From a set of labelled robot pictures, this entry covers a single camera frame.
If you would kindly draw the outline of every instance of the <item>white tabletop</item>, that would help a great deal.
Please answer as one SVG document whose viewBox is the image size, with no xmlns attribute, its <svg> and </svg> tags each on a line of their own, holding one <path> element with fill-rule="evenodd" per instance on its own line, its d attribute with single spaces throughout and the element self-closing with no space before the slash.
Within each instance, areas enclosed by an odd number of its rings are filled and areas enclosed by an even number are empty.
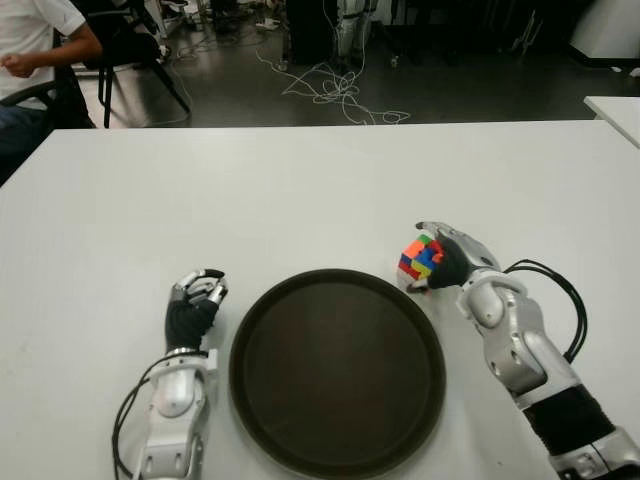
<svg viewBox="0 0 640 480">
<path fill-rule="evenodd" d="M 586 97 L 584 103 L 640 148 L 640 97 Z"/>
<path fill-rule="evenodd" d="M 112 422 L 163 352 L 169 287 L 209 266 L 227 272 L 231 293 L 209 338 L 221 372 L 203 478 L 297 478 L 233 414 L 233 333 L 298 272 L 393 282 L 421 219 L 474 235 L 503 266 L 537 258 L 574 283 L 591 321 L 575 367 L 640 440 L 639 155 L 601 121 L 55 132 L 0 189 L 2 477 L 112 478 Z M 566 348 L 570 301 L 521 278 Z M 431 442 L 389 478 L 552 478 L 454 295 L 418 299 L 443 345 L 447 396 Z M 123 432 L 129 465 L 138 437 Z"/>
</svg>

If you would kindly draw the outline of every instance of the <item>robotic arm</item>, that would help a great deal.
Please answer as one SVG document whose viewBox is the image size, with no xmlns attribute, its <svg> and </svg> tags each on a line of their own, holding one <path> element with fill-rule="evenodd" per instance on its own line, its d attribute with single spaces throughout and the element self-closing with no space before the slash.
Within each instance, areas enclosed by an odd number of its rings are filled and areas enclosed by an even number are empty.
<svg viewBox="0 0 640 480">
<path fill-rule="evenodd" d="M 502 273 L 470 236 L 439 222 L 416 226 L 431 233 L 444 256 L 408 290 L 462 287 L 458 307 L 482 336 L 487 365 L 547 447 L 558 476 L 639 479 L 640 449 L 609 421 L 546 336 L 542 311 L 526 287 Z"/>
<path fill-rule="evenodd" d="M 148 435 L 135 473 L 121 464 L 134 480 L 200 478 L 217 351 L 207 355 L 199 350 L 228 291 L 223 277 L 217 270 L 195 270 L 171 289 L 165 318 L 167 353 L 137 387 L 143 381 L 154 386 Z M 116 435 L 114 456 L 119 459 L 117 441 Z"/>
</svg>

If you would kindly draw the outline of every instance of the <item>white shirt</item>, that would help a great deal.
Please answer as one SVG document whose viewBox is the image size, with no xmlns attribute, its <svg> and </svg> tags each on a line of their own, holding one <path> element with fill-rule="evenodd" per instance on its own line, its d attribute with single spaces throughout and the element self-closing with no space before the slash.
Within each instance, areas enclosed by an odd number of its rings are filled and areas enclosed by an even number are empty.
<svg viewBox="0 0 640 480">
<path fill-rule="evenodd" d="M 0 0 L 0 58 L 10 53 L 51 50 L 54 28 L 69 36 L 84 23 L 84 17 L 69 0 Z M 0 67 L 0 99 L 53 79 L 52 67 L 38 68 L 29 78 L 14 77 Z M 44 108 L 33 99 L 20 106 Z"/>
</svg>

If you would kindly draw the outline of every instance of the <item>person's hand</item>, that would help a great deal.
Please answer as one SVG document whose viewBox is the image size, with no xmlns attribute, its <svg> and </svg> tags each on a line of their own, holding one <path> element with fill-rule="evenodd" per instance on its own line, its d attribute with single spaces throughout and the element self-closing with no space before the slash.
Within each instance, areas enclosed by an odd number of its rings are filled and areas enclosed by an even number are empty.
<svg viewBox="0 0 640 480">
<path fill-rule="evenodd" d="M 37 68 L 30 55 L 19 53 L 10 53 L 0 58 L 0 65 L 14 77 L 20 78 L 29 78 Z"/>
</svg>

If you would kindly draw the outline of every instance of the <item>tangled wires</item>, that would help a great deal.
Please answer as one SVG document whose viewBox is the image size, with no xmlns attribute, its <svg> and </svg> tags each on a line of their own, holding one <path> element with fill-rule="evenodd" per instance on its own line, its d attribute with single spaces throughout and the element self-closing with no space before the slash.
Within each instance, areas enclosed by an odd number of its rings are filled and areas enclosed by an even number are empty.
<svg viewBox="0 0 640 480">
<path fill-rule="evenodd" d="M 293 82 L 282 91 L 281 95 L 294 94 L 301 97 L 309 97 L 316 105 L 329 103 L 338 104 L 342 107 L 342 113 L 345 118 L 355 125 L 377 125 L 380 121 L 389 125 L 397 125 L 411 117 L 411 115 L 406 112 L 396 110 L 376 112 L 361 105 L 357 100 L 357 96 L 360 94 L 360 88 L 355 82 L 362 73 L 362 69 L 360 69 L 358 73 L 347 72 L 344 75 L 338 75 L 327 63 L 319 63 L 298 77 L 291 73 L 278 70 L 273 62 L 262 58 L 257 50 L 256 56 L 262 63 L 269 65 L 274 72 L 293 79 Z M 314 88 L 307 80 L 307 78 L 312 75 L 325 76 L 321 88 Z M 304 87 L 305 90 L 298 90 L 297 87 L 300 86 Z M 357 120 L 348 113 L 349 109 L 356 109 L 363 112 L 367 118 Z"/>
</svg>

